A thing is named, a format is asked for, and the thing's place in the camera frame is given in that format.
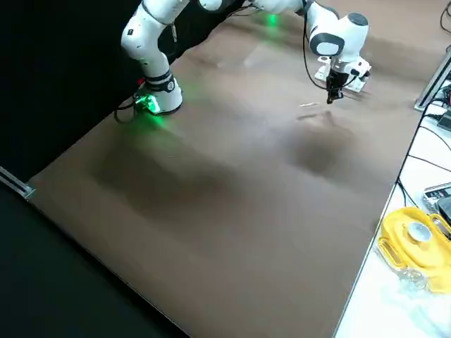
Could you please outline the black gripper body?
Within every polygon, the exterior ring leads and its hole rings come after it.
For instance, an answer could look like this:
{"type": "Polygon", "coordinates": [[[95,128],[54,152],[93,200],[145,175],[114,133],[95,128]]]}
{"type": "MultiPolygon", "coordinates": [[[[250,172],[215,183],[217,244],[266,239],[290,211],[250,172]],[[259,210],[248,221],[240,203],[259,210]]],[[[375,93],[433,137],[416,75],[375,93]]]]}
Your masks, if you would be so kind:
{"type": "Polygon", "coordinates": [[[331,68],[326,77],[326,89],[331,91],[343,88],[347,84],[348,78],[349,75],[347,73],[341,73],[331,68]]]}

